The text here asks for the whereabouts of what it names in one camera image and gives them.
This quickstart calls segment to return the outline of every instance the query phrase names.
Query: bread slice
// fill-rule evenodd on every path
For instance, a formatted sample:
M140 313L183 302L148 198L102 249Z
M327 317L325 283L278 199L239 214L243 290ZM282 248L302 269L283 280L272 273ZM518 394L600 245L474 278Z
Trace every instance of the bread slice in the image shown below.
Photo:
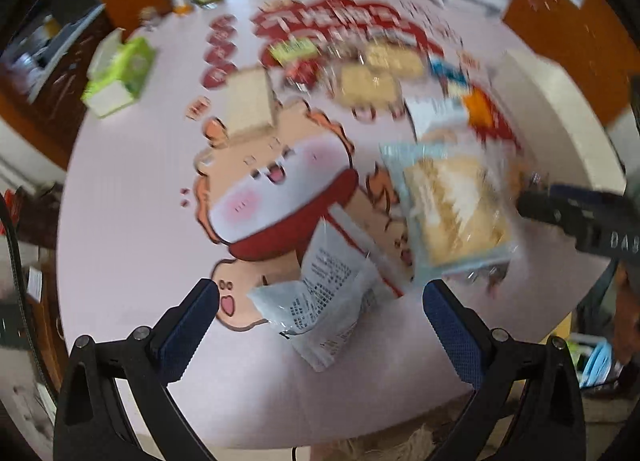
M370 42L365 48L367 66L388 70L400 78L419 78L424 74L420 54L411 48Z
M229 75L226 98L225 128L230 143L254 138L274 127L273 89L264 67Z
M510 238L486 170L471 156L425 158L404 170L434 266L483 253Z
M362 64L346 64L336 100L347 107L388 108L401 99L398 83L386 72L372 72Z

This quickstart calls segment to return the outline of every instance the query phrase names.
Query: red circle sticker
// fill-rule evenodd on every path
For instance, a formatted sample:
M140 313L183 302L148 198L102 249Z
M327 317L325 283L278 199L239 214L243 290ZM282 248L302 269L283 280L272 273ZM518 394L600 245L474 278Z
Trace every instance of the red circle sticker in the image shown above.
M236 52L236 49L236 45L232 42L220 42L207 51L204 60L209 64L224 64Z
M206 70L202 77L202 85L207 89L220 87L226 82L226 76L231 73L235 73L236 71L238 71L238 68L230 62L223 62L216 64L215 66L211 66Z
M209 26L211 28L219 28L220 26L229 26L236 21L236 16L227 14L226 16L216 17L215 19L213 19L213 21L211 21L211 24Z
M211 29L207 42L209 44L217 44L218 42L225 42L227 39L234 36L236 32L235 28L230 26L216 26Z

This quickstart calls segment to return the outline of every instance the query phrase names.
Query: wall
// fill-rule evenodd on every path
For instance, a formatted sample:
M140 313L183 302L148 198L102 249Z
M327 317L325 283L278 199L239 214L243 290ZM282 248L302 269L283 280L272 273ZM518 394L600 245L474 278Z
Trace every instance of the wall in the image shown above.
M636 128L633 111L629 107L614 123L607 126L613 146L625 164L626 177L640 174L640 134Z
M65 176L64 170L36 151L0 117L0 192L4 193L7 183L31 186L32 190L54 181L64 183Z

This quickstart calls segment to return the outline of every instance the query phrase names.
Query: blue gripper pad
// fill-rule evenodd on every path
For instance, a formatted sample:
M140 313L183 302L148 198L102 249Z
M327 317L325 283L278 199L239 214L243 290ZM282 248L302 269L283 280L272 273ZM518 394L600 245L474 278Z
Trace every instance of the blue gripper pad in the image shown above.
M180 306L169 309L158 321L150 350L163 385L182 378L219 304L216 283L200 279Z
M481 350L456 311L440 292L437 283L442 283L448 290L441 280L429 282L422 292L424 314L429 319L460 379L471 383L477 391L484 380ZM462 305L458 304L458 306L460 310L466 311Z

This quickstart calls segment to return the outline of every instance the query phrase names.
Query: orange package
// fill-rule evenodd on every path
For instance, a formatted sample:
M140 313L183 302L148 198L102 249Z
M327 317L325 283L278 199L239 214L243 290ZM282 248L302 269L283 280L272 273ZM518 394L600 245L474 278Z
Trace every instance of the orange package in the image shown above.
M466 110L469 113L469 124L476 128L490 128L494 126L494 115L491 105L486 100L484 93L474 88L472 93L462 97Z

